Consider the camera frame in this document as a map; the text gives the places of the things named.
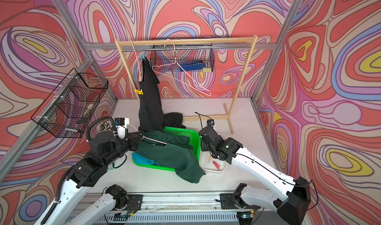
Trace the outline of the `metal rail base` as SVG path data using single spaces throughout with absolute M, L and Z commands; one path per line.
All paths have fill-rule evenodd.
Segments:
M 259 209 L 276 211 L 282 202 L 268 190 L 245 187 L 229 191 L 128 194 L 121 210 L 97 212 L 91 225 L 236 222 L 249 220 Z

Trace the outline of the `white plastic tray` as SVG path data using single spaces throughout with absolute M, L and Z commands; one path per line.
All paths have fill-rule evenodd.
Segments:
M 203 152 L 200 147 L 200 155 L 199 155 L 199 165 L 204 171 L 222 173 L 227 167 L 228 163 L 226 161 L 219 160 L 218 158 L 214 158 L 213 154 L 209 151 Z M 220 165 L 220 170 L 217 170 L 213 165 L 213 161 L 216 161 Z

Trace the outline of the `red clothespin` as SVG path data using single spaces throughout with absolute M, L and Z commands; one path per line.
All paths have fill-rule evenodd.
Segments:
M 220 165 L 216 161 L 213 161 L 212 163 L 217 170 L 220 170 Z

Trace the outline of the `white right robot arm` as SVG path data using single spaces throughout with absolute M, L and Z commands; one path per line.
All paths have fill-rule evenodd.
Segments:
M 211 126 L 199 131 L 201 148 L 214 159 L 225 161 L 242 169 L 266 189 L 255 189 L 241 183 L 233 193 L 238 207 L 255 205 L 277 212 L 290 225 L 303 223 L 311 203 L 310 182 L 303 177 L 286 175 L 253 155 L 242 143 L 233 138 L 223 139 Z

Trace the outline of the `wooden clothes rack frame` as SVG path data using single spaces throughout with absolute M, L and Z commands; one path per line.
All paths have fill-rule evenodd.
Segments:
M 231 122 L 231 115 L 235 106 L 236 99 L 238 98 L 239 91 L 241 89 L 246 70 L 248 68 L 248 65 L 251 61 L 251 56 L 254 52 L 255 46 L 258 41 L 258 36 L 254 35 L 253 37 L 239 37 L 239 38 L 203 38 L 203 39 L 165 39 L 165 40 L 148 40 L 148 41 L 133 41 L 134 46 L 148 46 L 148 45 L 163 45 L 166 46 L 168 43 L 171 43 L 173 45 L 173 50 L 176 50 L 177 45 L 205 45 L 205 44 L 213 44 L 213 43 L 250 43 L 250 47 L 248 50 L 248 54 L 245 60 L 245 63 L 243 65 L 241 76 L 238 82 L 238 85 L 235 90 L 235 94 L 233 96 L 232 102 L 230 107 L 228 108 L 226 104 L 224 104 L 224 110 L 225 114 L 216 114 L 213 115 L 214 119 L 220 120 L 220 119 L 226 119 L 230 128 L 231 134 L 234 133 L 233 125 Z M 130 65 L 127 62 L 127 58 L 123 54 L 123 47 L 124 46 L 131 46 L 130 41 L 120 41 L 118 39 L 115 40 L 116 47 L 118 49 L 118 52 L 120 54 L 120 57 L 122 59 L 122 62 L 124 64 L 124 67 L 127 71 L 128 77 L 130 79 L 130 84 L 133 87 L 133 90 L 138 89 L 138 84 L 135 82 L 133 78 L 133 73 L 130 69 Z M 140 95 L 136 94 L 138 101 L 140 101 Z

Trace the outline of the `black t-shirt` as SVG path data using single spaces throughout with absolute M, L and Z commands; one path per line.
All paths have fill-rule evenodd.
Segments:
M 142 61 L 142 80 L 139 82 L 141 91 L 139 120 L 140 130 L 163 131 L 167 126 L 185 129 L 183 125 L 183 115 L 172 112 L 165 114 L 162 110 L 162 103 L 158 85 L 160 81 L 155 74 L 148 59 Z

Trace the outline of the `blue stapler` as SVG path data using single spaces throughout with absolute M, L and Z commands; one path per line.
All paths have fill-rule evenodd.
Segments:
M 193 62 L 182 64 L 180 66 L 180 70 L 182 72 L 184 72 L 184 71 L 198 71 L 198 70 L 201 70 L 205 67 L 206 67 L 206 65 L 202 61 L 193 61 Z

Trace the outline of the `pine cone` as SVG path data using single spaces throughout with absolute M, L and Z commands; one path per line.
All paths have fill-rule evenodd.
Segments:
M 112 122 L 110 121 L 101 121 L 97 124 L 96 126 L 96 131 L 98 133 L 101 133 L 101 132 L 113 132 L 113 124 Z

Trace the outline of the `dark green t-shirt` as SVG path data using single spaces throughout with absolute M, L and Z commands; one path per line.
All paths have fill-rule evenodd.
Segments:
M 174 169 L 177 176 L 190 183 L 199 183 L 205 175 L 190 145 L 190 138 L 186 136 L 147 131 L 137 153 L 159 166 Z

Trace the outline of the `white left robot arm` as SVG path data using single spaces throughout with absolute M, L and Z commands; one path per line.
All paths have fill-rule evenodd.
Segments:
M 113 209 L 122 210 L 129 197 L 119 185 L 111 185 L 95 204 L 68 221 L 77 204 L 108 172 L 109 166 L 116 168 L 115 161 L 126 157 L 128 151 L 136 151 L 144 133 L 130 133 L 127 119 L 114 120 L 110 116 L 92 122 L 86 130 L 90 150 L 83 159 L 70 167 L 60 178 L 56 196 L 37 220 L 38 225 L 91 225 L 100 216 Z

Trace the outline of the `green perforated plastic basket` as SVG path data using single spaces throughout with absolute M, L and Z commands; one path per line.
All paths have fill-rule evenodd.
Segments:
M 140 167 L 174 171 L 191 183 L 198 183 L 205 172 L 199 166 L 201 138 L 196 131 L 166 127 L 145 132 L 133 162 Z

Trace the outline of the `teal t-shirt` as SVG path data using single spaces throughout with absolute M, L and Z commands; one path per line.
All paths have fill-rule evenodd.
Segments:
M 147 159 L 143 156 L 141 156 L 140 154 L 138 153 L 132 153 L 132 158 L 133 158 L 133 162 L 136 164 L 136 165 L 153 165 L 153 166 L 157 166 L 158 164 L 151 160 L 151 159 Z

